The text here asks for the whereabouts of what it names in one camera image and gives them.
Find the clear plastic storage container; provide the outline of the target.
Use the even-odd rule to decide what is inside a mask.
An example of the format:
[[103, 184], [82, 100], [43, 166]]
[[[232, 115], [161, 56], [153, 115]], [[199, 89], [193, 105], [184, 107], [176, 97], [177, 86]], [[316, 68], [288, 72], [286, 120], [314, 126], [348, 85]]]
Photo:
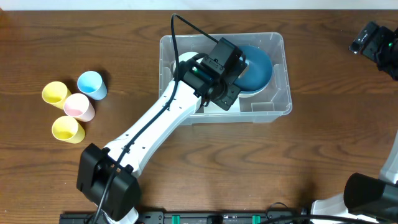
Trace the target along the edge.
[[[200, 108], [182, 125], [199, 123], [270, 123], [292, 111], [292, 99], [284, 49], [284, 39], [277, 32], [258, 32], [240, 34], [210, 34], [215, 39], [225, 38], [239, 46], [251, 45], [263, 51], [272, 61], [272, 77], [260, 93], [250, 98], [239, 98], [228, 111], [215, 105]], [[178, 54], [186, 52], [210, 53], [215, 42], [201, 34], [176, 35]], [[173, 78], [175, 61], [172, 36], [165, 35], [159, 43], [159, 97], [163, 95], [169, 81]]]

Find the light blue cup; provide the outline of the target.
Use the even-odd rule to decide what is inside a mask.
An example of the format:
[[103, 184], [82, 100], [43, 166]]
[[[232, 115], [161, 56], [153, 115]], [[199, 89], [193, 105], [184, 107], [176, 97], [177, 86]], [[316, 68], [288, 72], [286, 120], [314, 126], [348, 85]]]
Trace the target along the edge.
[[94, 100], [102, 100], [108, 91], [102, 76], [95, 71], [87, 71], [80, 75], [77, 81], [78, 89]]

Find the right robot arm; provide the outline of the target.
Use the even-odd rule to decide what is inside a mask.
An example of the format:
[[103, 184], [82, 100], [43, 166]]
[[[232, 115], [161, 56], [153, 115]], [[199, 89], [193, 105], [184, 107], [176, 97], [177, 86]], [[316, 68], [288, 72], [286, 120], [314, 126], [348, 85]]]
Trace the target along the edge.
[[[369, 22], [349, 47], [373, 61], [378, 70], [397, 80], [397, 31]], [[310, 208], [312, 223], [397, 223], [397, 140], [379, 177], [352, 174], [344, 192], [334, 197], [316, 200]]]

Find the white small bowl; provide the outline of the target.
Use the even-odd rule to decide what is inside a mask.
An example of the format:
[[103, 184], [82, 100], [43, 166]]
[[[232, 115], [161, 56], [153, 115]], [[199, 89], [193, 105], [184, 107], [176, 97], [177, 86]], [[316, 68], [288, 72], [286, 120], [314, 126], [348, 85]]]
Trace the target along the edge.
[[[185, 62], [185, 61], [191, 59], [193, 56], [196, 56], [196, 54], [198, 54], [198, 53], [197, 53], [197, 52], [186, 52], [186, 53], [184, 53], [184, 54], [179, 55], [178, 61], [179, 61], [180, 63], [181, 63], [181, 62]], [[202, 58], [199, 58], [199, 59], [197, 60], [197, 62], [200, 63], [202, 60], [203, 60]], [[176, 63], [174, 62], [173, 68], [172, 68], [172, 72], [175, 71], [176, 67], [177, 67], [177, 66], [176, 66]]]

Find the dark blue bowl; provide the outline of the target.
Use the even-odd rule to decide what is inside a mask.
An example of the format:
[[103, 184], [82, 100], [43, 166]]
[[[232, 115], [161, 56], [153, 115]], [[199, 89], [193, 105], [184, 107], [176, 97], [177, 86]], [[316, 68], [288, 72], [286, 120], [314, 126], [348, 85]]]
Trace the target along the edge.
[[269, 79], [246, 79], [243, 81], [236, 82], [237, 86], [240, 87], [241, 95], [255, 95], [265, 89], [269, 83]]
[[271, 80], [273, 71], [272, 61], [265, 51], [251, 45], [242, 45], [239, 46], [239, 49], [246, 56], [245, 63], [248, 65], [248, 69], [241, 78], [235, 80], [234, 84], [236, 86], [236, 82], [246, 79], [268, 78]]

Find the pink cup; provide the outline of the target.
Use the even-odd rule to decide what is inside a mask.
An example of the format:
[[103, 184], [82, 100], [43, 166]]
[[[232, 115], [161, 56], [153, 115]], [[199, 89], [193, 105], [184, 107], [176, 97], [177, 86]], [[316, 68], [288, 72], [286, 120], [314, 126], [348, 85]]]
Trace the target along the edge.
[[91, 121], [95, 116], [95, 109], [88, 97], [81, 93], [70, 95], [64, 103], [63, 110], [68, 116], [83, 122]]

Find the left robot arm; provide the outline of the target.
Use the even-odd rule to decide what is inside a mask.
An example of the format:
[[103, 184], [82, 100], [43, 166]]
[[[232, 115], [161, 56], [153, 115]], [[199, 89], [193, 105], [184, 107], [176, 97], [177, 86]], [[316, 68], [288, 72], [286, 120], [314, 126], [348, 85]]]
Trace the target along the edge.
[[88, 145], [80, 156], [76, 183], [98, 207], [87, 222], [96, 223], [104, 215], [110, 223], [134, 223], [141, 199], [137, 180], [149, 159], [202, 106], [213, 102], [229, 110], [241, 91], [234, 81], [247, 67], [243, 51], [225, 38], [209, 54], [176, 60], [163, 95], [133, 126], [104, 148]]

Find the yellow cup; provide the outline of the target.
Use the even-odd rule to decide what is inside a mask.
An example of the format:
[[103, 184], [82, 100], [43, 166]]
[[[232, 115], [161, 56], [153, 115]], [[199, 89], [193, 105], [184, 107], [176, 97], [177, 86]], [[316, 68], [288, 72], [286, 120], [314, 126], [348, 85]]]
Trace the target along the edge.
[[59, 109], [63, 109], [66, 99], [71, 95], [70, 90], [63, 82], [48, 83], [42, 90], [42, 99]]
[[85, 130], [80, 123], [71, 116], [61, 116], [52, 125], [53, 136], [60, 140], [77, 144], [85, 138]]

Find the beige large bowl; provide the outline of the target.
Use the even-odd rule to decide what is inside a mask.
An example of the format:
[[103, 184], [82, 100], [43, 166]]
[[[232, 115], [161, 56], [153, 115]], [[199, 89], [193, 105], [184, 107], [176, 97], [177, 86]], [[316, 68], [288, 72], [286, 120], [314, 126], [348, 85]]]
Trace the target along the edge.
[[255, 96], [256, 94], [260, 93], [262, 89], [256, 90], [256, 91], [240, 91], [238, 97], [239, 98], [250, 98]]

